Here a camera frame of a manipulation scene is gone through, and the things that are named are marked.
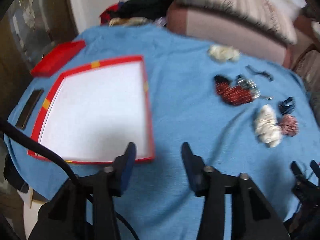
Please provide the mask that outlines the red box lid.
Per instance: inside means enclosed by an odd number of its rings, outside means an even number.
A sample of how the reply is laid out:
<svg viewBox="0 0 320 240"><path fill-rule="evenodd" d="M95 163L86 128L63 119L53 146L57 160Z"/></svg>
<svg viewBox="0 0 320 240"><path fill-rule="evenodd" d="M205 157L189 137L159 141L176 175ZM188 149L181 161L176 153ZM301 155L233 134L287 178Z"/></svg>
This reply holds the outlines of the red box lid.
<svg viewBox="0 0 320 240"><path fill-rule="evenodd" d="M30 71L32 77L51 77L83 48L84 40L70 41L57 45Z"/></svg>

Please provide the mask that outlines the pink folded blanket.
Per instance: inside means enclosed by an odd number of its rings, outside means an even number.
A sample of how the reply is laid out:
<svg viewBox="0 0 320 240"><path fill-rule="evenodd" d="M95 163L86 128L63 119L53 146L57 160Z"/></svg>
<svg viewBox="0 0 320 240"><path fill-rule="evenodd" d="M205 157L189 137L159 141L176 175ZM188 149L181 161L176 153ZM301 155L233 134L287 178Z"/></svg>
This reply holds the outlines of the pink folded blanket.
<svg viewBox="0 0 320 240"><path fill-rule="evenodd" d="M167 10L167 28L179 35L233 46L247 55L291 67L291 46L271 33L223 12L173 2Z"/></svg>

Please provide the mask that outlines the cream scrunchie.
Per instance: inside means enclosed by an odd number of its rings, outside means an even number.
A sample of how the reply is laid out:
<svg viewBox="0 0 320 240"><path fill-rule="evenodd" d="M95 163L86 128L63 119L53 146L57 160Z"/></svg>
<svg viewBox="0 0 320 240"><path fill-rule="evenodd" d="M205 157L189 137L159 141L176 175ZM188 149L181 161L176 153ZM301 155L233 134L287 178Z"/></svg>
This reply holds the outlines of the cream scrunchie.
<svg viewBox="0 0 320 240"><path fill-rule="evenodd" d="M222 46L213 44L208 49L208 55L219 62L238 61L240 59L240 51L231 46Z"/></svg>

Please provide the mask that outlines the red open jewelry box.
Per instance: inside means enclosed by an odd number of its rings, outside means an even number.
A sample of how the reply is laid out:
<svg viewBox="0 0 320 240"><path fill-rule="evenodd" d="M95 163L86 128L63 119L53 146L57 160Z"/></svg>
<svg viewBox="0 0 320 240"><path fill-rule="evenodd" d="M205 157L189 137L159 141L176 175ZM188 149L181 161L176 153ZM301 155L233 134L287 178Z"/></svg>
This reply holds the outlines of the red open jewelry box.
<svg viewBox="0 0 320 240"><path fill-rule="evenodd" d="M136 161L152 161L149 86L141 55L94 61L59 75L31 138L74 164L108 164L129 143Z"/></svg>

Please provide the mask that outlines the wooden glass door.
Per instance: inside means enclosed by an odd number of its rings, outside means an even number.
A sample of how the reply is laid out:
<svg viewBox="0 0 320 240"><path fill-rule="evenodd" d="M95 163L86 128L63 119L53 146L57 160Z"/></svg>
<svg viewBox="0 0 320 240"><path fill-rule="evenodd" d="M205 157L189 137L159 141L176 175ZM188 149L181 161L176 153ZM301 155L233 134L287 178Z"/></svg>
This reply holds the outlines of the wooden glass door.
<svg viewBox="0 0 320 240"><path fill-rule="evenodd" d="M78 35L69 0L6 0L1 7L1 116L32 81L30 71Z"/></svg>

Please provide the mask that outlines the blue striped headband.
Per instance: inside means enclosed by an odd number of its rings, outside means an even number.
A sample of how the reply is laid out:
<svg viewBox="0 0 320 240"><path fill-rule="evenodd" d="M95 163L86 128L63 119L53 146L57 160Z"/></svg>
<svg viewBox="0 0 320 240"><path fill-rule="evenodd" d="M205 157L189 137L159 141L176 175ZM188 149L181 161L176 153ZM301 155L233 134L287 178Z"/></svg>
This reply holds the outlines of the blue striped headband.
<svg viewBox="0 0 320 240"><path fill-rule="evenodd" d="M288 97L278 104L281 115L291 114L295 110L295 107L296 103L293 97Z"/></svg>

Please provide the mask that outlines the dark red patterned scrunchie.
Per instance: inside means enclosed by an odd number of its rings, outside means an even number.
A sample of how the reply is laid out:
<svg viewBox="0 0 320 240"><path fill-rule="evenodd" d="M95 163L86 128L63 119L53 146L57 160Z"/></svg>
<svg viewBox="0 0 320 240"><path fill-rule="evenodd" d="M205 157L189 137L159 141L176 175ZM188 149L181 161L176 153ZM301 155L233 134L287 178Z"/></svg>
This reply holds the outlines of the dark red patterned scrunchie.
<svg viewBox="0 0 320 240"><path fill-rule="evenodd" d="M231 80L225 76L216 75L214 82L217 95L229 105L240 106L254 100L248 89L244 89L240 85L233 86Z"/></svg>

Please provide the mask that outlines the white dotted scrunchie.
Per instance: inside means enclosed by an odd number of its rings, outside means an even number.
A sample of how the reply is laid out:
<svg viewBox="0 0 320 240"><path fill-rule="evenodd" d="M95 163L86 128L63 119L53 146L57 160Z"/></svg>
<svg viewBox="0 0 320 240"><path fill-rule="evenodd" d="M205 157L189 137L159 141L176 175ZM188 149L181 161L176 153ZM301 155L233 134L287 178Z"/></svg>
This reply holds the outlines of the white dotted scrunchie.
<svg viewBox="0 0 320 240"><path fill-rule="evenodd" d="M254 131L258 139L269 148L277 147L281 143L283 133L271 105L263 105L257 114L254 120Z"/></svg>

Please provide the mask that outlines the black smartphone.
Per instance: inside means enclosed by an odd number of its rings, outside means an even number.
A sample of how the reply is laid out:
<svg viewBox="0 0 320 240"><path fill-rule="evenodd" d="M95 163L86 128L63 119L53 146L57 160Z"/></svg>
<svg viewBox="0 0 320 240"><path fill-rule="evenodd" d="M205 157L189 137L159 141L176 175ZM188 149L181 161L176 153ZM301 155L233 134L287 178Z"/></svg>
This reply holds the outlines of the black smartphone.
<svg viewBox="0 0 320 240"><path fill-rule="evenodd" d="M20 116L18 117L18 120L16 122L16 127L18 129L24 130L27 126L27 123L30 119L30 116L39 101L40 97L44 93L44 89L36 89L32 92L32 94L29 96L27 102L25 103Z"/></svg>

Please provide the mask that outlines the pile of dark clothes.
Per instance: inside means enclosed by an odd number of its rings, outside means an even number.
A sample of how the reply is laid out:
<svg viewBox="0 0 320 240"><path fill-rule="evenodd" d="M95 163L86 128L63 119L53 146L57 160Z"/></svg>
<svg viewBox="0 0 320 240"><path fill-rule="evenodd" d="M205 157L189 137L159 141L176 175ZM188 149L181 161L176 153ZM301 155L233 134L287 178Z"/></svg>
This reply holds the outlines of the pile of dark clothes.
<svg viewBox="0 0 320 240"><path fill-rule="evenodd" d="M174 0L127 0L108 7L100 14L100 24L106 25L114 18L142 17L151 21L163 18Z"/></svg>

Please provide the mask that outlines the red white checked scrunchie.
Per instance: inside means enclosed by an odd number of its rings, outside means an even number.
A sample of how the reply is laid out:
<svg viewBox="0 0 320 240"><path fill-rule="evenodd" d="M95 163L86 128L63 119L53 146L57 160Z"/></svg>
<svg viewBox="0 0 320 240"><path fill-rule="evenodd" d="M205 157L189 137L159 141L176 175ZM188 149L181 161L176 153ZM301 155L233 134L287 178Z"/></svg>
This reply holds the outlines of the red white checked scrunchie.
<svg viewBox="0 0 320 240"><path fill-rule="evenodd" d="M281 127L284 135L294 137L298 134L298 121L291 114L285 114L282 117L279 126Z"/></svg>

